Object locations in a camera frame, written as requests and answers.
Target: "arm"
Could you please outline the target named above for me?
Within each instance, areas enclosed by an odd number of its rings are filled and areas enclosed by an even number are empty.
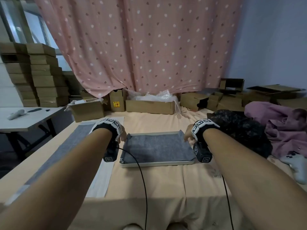
[[[54,164],[0,216],[0,229],[67,229],[99,168],[112,132],[99,128]]]
[[[306,229],[307,193],[294,180],[220,130],[207,129],[203,137],[232,195],[257,229]]]

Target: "purple garment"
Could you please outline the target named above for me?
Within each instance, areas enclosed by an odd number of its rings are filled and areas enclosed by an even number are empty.
[[[244,114],[266,127],[273,156],[280,158],[294,151],[307,157],[306,110],[254,101],[245,106]]]

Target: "black metal table frame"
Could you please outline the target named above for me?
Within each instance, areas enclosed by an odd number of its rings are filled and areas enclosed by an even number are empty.
[[[17,157],[18,157],[19,160],[23,161],[25,159],[25,154],[27,152],[29,152],[31,149],[36,147],[42,141],[47,139],[50,135],[52,137],[56,136],[56,132],[54,130],[54,126],[52,124],[52,120],[48,119],[48,120],[46,120],[46,123],[48,125],[49,130],[47,128],[45,128],[43,125],[41,125],[41,124],[38,125],[38,127],[42,131],[44,131],[45,135],[43,135],[41,138],[39,138],[34,143],[30,143],[29,141],[27,141],[24,137],[19,135],[17,131],[13,131],[13,132],[9,132],[9,133],[3,133],[3,134],[6,134],[6,137],[9,140],[13,150],[16,152]],[[19,144],[19,142],[22,143],[25,146],[25,149],[21,148],[21,145]]]

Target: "person's left arm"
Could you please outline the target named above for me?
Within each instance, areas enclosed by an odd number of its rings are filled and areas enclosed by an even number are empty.
[[[123,129],[122,140],[126,133]],[[0,215],[0,229],[67,229],[81,207],[112,132],[98,128]]]

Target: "pink cloth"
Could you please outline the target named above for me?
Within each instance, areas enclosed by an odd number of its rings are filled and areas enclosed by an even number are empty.
[[[307,157],[306,110],[254,101],[245,106],[244,114],[266,126],[273,156],[280,158],[294,151]]]
[[[35,0],[83,87],[171,93],[217,88],[242,0]]]

